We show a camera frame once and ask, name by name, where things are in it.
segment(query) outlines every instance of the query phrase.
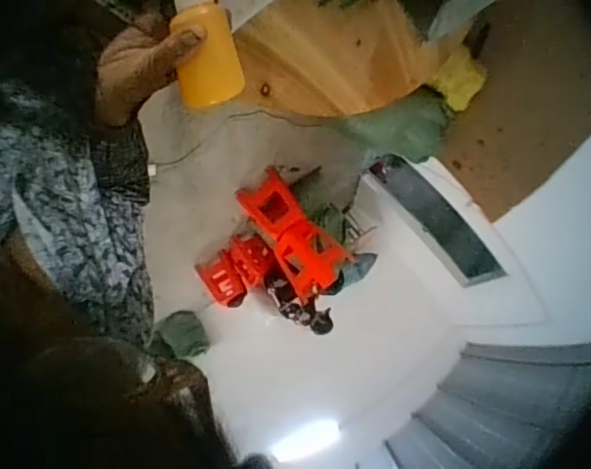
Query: stairs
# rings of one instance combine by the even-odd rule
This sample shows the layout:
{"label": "stairs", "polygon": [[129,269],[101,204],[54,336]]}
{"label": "stairs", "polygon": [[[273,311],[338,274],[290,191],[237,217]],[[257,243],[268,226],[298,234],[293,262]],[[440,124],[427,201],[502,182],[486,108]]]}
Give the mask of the stairs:
{"label": "stairs", "polygon": [[591,344],[469,344],[438,391],[359,469],[530,469],[591,405]]}

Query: green cloth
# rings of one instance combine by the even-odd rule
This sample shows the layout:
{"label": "green cloth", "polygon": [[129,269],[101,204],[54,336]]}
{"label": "green cloth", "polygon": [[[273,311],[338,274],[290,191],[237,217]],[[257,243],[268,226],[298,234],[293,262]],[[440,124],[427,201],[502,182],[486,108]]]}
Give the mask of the green cloth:
{"label": "green cloth", "polygon": [[203,354],[209,346],[197,316],[191,311],[179,311],[156,324],[149,351],[163,359],[187,359]]}
{"label": "green cloth", "polygon": [[[386,107],[335,120],[329,125],[375,156],[396,154],[421,163],[441,155],[444,132],[452,115],[439,95],[422,88]],[[360,169],[373,162],[366,161]]]}

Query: person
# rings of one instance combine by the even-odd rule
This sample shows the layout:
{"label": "person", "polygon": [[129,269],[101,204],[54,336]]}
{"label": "person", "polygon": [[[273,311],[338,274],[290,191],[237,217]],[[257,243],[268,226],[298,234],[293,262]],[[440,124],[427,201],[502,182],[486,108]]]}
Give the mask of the person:
{"label": "person", "polygon": [[136,117],[206,31],[170,35],[148,12],[96,57],[75,4],[0,2],[2,463],[270,467],[236,464],[200,370],[145,355],[148,153]]}
{"label": "person", "polygon": [[144,347],[153,317],[148,151],[136,117],[205,31],[168,35],[151,11],[97,60],[70,22],[72,3],[8,1],[30,22],[7,12],[0,30],[0,246],[98,332]]}

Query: white wall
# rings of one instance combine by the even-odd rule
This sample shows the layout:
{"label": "white wall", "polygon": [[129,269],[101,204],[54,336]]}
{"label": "white wall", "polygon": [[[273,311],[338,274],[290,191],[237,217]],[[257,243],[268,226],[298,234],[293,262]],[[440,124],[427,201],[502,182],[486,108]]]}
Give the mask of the white wall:
{"label": "white wall", "polygon": [[363,251],[380,254],[362,281],[336,297],[335,328],[317,337],[274,317],[260,297],[200,314],[214,343],[206,372],[227,433],[241,452],[267,452],[298,426],[338,420],[342,439],[288,468],[345,469],[374,451],[434,392],[464,342],[383,230]]}
{"label": "white wall", "polygon": [[[423,243],[398,247],[415,273],[430,279],[436,301],[463,326],[468,341],[591,341],[591,136],[541,188],[494,225],[438,161],[415,168],[472,226],[508,273],[462,289],[440,262],[421,253]],[[369,185],[376,190],[373,182]],[[395,219],[397,233],[403,235],[400,212]]]}
{"label": "white wall", "polygon": [[467,329],[471,341],[591,341],[591,136],[547,183],[494,224],[547,307],[537,327]]}

